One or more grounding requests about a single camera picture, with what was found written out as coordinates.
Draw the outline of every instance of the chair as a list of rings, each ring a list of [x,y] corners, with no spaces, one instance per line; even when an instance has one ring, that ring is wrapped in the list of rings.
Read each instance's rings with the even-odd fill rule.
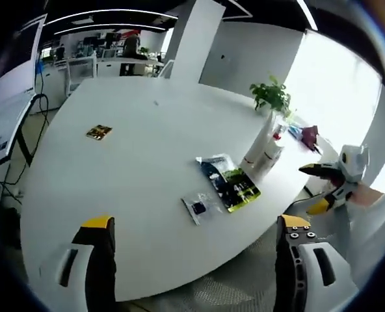
[[[165,66],[162,67],[162,70],[158,73],[157,78],[169,78],[172,67],[174,67],[174,60],[169,60]]]
[[[86,78],[97,77],[96,56],[72,58],[67,60],[66,72],[66,95],[71,93],[83,82]]]

